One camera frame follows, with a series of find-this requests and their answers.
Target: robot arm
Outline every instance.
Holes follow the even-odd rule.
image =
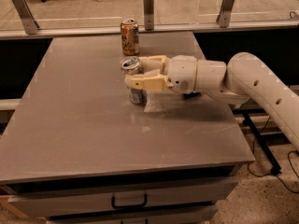
[[[128,87],[145,91],[202,92],[233,105],[244,104],[252,98],[299,150],[299,97],[256,56],[238,53],[227,65],[191,56],[139,59],[143,73],[126,75]]]

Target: table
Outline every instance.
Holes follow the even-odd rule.
[[[159,54],[205,59],[190,32],[140,35],[139,55]],[[0,140],[0,187],[29,217],[204,221],[254,161],[226,104],[167,91],[133,105],[123,57],[119,35],[53,39]]]

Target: drawer handle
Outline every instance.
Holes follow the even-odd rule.
[[[149,224],[148,219],[146,218],[144,221],[145,224]]]
[[[115,204],[115,197],[112,197],[111,199],[111,205],[114,209],[118,210],[118,209],[128,209],[128,208],[141,208],[144,207],[147,203],[148,203],[148,195],[144,194],[143,195],[143,203],[141,204],[135,204],[135,205],[116,205]]]

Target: floor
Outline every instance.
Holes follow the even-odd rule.
[[[142,0],[26,0],[42,29],[118,26],[125,17],[143,23]],[[215,22],[221,0],[155,0],[156,24]],[[22,29],[19,16],[10,0],[0,0],[0,30]],[[290,11],[299,9],[297,0],[236,0],[232,21],[288,20]],[[250,170],[257,175],[269,173],[270,164],[253,135],[236,119],[253,148],[256,162]],[[267,117],[256,119],[261,130]],[[269,122],[265,132],[271,132]],[[289,144],[270,146],[282,173],[278,176],[291,190],[299,191],[299,179],[288,161],[294,150]],[[299,173],[299,155],[291,154],[292,165]],[[219,211],[211,224],[296,224],[299,223],[299,194],[291,193],[276,177],[256,177],[247,166],[238,173],[239,184],[226,200],[217,202]],[[0,206],[0,224],[42,224],[44,220],[20,219]]]
[[[143,0],[26,0],[41,29],[119,26],[143,22]],[[155,24],[215,23],[222,0],[154,0]],[[0,0],[0,31],[22,29],[11,0]],[[235,0],[231,21],[289,20],[298,0]]]

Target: can label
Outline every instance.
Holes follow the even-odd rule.
[[[139,53],[139,27],[135,19],[125,19],[121,23],[121,44],[123,54],[132,56]]]

